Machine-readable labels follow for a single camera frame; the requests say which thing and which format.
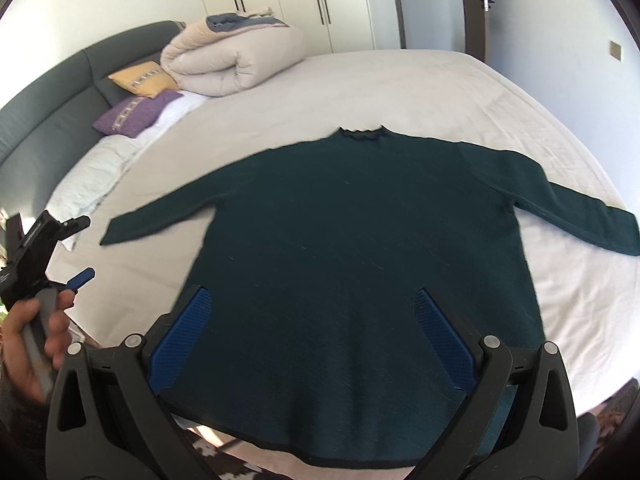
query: folded duvet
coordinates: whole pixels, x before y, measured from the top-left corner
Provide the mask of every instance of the folded duvet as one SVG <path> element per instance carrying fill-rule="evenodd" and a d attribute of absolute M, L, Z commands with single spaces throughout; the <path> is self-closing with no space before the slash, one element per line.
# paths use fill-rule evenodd
<path fill-rule="evenodd" d="M 265 9 L 208 16 L 189 25 L 164 48 L 160 64 L 183 90 L 224 96 L 260 84 L 304 53 L 302 31 Z"/>

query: metal screw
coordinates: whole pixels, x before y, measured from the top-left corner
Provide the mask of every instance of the metal screw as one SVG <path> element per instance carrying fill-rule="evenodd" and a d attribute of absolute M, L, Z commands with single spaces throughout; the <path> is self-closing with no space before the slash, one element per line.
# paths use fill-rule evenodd
<path fill-rule="evenodd" d="M 135 348 L 142 343 L 142 338 L 138 334 L 131 334 L 124 340 L 124 344 L 129 348 Z"/>
<path fill-rule="evenodd" d="M 489 348 L 498 348 L 500 340 L 495 335 L 486 335 L 484 336 L 484 344 Z"/>
<path fill-rule="evenodd" d="M 82 350 L 82 345 L 80 343 L 71 343 L 69 348 L 66 349 L 70 355 L 76 355 L 79 351 Z"/>
<path fill-rule="evenodd" d="M 558 353 L 558 346 L 556 346 L 555 343 L 552 343 L 551 341 L 547 341 L 545 343 L 545 350 L 548 354 L 557 354 Z"/>

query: dark green sweater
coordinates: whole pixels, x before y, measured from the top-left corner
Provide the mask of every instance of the dark green sweater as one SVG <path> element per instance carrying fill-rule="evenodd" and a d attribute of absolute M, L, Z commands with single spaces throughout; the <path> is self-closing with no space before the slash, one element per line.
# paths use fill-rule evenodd
<path fill-rule="evenodd" d="M 550 184 L 524 155 L 384 128 L 225 166 L 113 219 L 102 243 L 212 205 L 186 286 L 207 287 L 214 311 L 162 396 L 321 465 L 414 464 L 462 400 L 414 320 L 420 288 L 511 346 L 544 341 L 514 207 L 640 254 L 633 215 Z"/>

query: brown door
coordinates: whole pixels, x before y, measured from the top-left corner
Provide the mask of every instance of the brown door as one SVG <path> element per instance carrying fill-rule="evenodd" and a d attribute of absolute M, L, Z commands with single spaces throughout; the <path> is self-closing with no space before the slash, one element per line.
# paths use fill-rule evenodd
<path fill-rule="evenodd" d="M 487 55 L 487 14 L 491 0 L 462 0 L 465 9 L 466 53 L 484 62 Z"/>

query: yellow pillow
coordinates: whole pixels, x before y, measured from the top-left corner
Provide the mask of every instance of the yellow pillow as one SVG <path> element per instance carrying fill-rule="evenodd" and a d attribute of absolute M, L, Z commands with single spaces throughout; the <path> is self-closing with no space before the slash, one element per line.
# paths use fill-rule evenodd
<path fill-rule="evenodd" d="M 179 90 L 178 83 L 155 61 L 119 70 L 109 76 L 116 85 L 135 95 L 156 97 L 163 90 Z"/>

